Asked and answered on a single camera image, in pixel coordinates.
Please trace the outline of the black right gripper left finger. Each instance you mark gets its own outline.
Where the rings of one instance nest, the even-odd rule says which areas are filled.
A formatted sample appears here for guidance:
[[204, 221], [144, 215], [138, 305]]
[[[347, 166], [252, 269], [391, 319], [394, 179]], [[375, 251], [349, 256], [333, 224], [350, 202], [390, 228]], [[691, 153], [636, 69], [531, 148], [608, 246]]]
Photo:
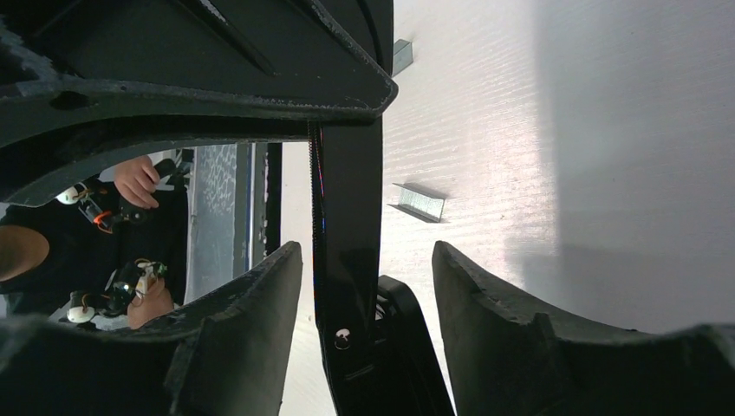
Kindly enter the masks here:
[[289, 242], [143, 327], [1, 322], [4, 415], [276, 415], [302, 281]]

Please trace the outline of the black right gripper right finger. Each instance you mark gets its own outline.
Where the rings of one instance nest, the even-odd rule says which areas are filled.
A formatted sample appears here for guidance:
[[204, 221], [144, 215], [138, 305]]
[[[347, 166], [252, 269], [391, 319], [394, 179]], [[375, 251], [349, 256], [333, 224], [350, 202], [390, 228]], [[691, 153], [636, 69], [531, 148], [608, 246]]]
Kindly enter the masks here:
[[450, 244], [433, 281], [461, 415], [731, 415], [734, 327], [663, 335], [555, 307]]

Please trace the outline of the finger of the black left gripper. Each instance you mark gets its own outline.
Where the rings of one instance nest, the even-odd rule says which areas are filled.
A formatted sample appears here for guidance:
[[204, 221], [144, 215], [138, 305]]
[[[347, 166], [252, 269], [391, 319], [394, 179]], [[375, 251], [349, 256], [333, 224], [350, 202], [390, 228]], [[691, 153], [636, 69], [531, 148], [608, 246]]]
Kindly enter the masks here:
[[329, 194], [380, 170], [390, 1], [4, 1], [1, 200], [123, 160], [321, 134]]

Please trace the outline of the black stapler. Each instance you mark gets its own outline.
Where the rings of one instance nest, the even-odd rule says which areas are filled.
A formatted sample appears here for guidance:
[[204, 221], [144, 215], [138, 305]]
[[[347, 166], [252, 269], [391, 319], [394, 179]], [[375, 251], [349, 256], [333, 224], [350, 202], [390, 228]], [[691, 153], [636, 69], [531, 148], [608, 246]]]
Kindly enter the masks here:
[[450, 415], [419, 302], [380, 273], [382, 125], [308, 125], [316, 326], [340, 415]]

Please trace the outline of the operator right hand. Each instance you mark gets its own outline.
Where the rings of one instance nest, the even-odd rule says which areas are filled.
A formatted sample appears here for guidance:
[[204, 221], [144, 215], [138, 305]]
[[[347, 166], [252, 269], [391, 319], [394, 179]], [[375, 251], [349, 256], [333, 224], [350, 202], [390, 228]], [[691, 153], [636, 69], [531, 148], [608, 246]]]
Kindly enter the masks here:
[[138, 329], [151, 320], [174, 310], [174, 301], [164, 280], [159, 279], [147, 287], [142, 298], [135, 297], [127, 306], [127, 326]]

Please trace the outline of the operator left hand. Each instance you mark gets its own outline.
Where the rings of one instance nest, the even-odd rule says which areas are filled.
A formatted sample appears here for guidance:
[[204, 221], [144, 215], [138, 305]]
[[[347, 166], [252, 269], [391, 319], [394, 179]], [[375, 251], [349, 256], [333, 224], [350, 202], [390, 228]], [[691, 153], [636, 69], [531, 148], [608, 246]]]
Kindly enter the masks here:
[[152, 160], [142, 155], [114, 167], [114, 185], [120, 195], [131, 205], [141, 209], [154, 209], [159, 202], [154, 198], [160, 176]]

